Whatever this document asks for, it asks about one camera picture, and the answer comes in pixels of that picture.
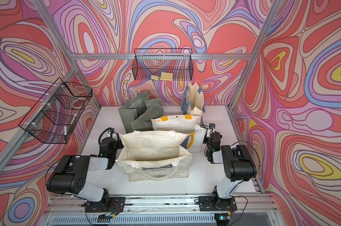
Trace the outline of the cream canvas tote bag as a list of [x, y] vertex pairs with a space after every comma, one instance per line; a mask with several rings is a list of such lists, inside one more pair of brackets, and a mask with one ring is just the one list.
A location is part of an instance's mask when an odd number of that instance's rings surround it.
[[188, 134], [175, 131], [134, 131], [121, 135], [123, 149], [116, 159], [130, 182], [187, 178], [193, 155]]

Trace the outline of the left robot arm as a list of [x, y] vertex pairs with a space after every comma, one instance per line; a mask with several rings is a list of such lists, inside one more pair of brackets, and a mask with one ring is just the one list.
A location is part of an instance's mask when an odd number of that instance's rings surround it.
[[105, 188], [97, 187], [87, 181], [89, 171], [110, 170], [116, 162], [116, 154], [123, 148], [118, 133], [113, 128], [105, 129], [98, 137], [99, 154], [65, 155], [45, 182], [49, 192], [58, 195], [74, 195], [85, 200], [86, 212], [120, 211]]

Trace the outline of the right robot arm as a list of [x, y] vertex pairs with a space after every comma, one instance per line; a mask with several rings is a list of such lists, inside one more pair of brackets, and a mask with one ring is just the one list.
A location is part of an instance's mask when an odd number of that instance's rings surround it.
[[223, 164], [225, 177], [214, 187], [210, 200], [202, 201], [206, 208], [216, 211], [235, 208], [234, 193], [239, 186], [257, 175], [256, 165], [245, 145], [221, 145], [222, 135], [215, 131], [215, 124], [203, 125], [209, 133], [205, 135], [204, 155], [211, 164]]

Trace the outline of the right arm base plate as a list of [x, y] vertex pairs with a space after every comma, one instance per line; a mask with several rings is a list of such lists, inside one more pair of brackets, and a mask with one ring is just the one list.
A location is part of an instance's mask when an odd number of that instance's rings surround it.
[[199, 196], [198, 197], [200, 211], [237, 211], [235, 198], [221, 199], [213, 196]]

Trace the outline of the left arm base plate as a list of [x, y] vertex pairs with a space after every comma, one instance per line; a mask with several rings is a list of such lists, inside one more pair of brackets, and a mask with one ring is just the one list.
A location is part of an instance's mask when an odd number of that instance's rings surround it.
[[87, 202], [84, 204], [84, 207], [86, 213], [121, 213], [123, 212], [124, 204], [125, 197], [108, 197], [99, 202]]

